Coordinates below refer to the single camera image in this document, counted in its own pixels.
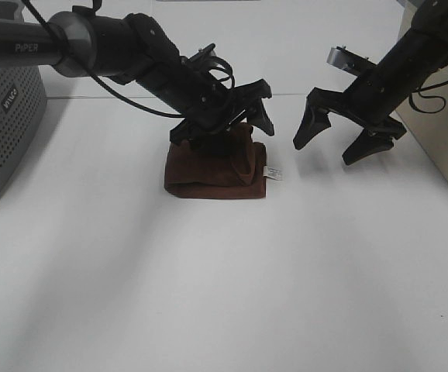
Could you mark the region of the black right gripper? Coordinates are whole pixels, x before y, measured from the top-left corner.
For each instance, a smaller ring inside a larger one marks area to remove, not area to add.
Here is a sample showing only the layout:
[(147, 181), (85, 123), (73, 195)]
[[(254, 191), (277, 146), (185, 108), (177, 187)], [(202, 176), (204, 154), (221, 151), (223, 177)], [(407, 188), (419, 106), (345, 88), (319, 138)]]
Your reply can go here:
[(296, 150), (301, 150), (315, 136), (331, 127), (329, 113), (345, 117), (364, 128), (343, 153), (345, 165), (390, 150), (394, 146), (392, 138), (399, 140), (406, 134), (403, 124), (389, 115), (383, 119), (369, 119), (367, 115), (357, 113), (346, 103), (344, 93), (313, 88), (306, 98), (305, 112), (293, 139)]

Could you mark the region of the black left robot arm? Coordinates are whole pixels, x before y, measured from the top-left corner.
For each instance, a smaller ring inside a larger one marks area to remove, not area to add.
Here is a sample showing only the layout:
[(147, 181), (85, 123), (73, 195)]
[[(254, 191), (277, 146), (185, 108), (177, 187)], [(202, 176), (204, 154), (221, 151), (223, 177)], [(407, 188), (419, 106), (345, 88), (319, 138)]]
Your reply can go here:
[(37, 24), (0, 19), (0, 67), (40, 65), (68, 78), (136, 82), (180, 119), (170, 132), (175, 145), (210, 147), (239, 122), (274, 135), (263, 104), (271, 96), (266, 81), (225, 85), (233, 69), (213, 45), (183, 56), (157, 21), (143, 13), (116, 19), (76, 6)]

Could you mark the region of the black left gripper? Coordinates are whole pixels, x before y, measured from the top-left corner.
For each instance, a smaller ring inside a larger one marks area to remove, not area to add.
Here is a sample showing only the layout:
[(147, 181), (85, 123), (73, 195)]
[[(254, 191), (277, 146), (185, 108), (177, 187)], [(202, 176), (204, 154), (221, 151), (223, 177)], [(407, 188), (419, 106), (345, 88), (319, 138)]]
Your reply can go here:
[(210, 157), (231, 157), (242, 144), (239, 135), (225, 132), (245, 119), (247, 123), (274, 135), (274, 124), (266, 113), (263, 98), (271, 98), (270, 85), (260, 79), (229, 89), (229, 96), (220, 107), (207, 106), (187, 116), (170, 131), (172, 143), (191, 142), (191, 150)]

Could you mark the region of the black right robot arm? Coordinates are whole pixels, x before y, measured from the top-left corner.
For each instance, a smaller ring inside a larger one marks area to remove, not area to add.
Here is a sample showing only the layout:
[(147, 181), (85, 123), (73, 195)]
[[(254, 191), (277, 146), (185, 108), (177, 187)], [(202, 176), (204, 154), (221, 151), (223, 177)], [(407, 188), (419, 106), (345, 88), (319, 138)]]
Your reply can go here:
[(330, 50), (327, 61), (356, 78), (343, 92), (312, 89), (293, 139), (295, 148), (302, 149), (328, 129), (334, 112), (363, 129), (343, 153), (345, 164), (390, 150), (406, 132), (390, 114), (424, 91), (429, 76), (448, 66), (448, 1), (423, 2), (410, 28), (377, 64), (341, 46)]

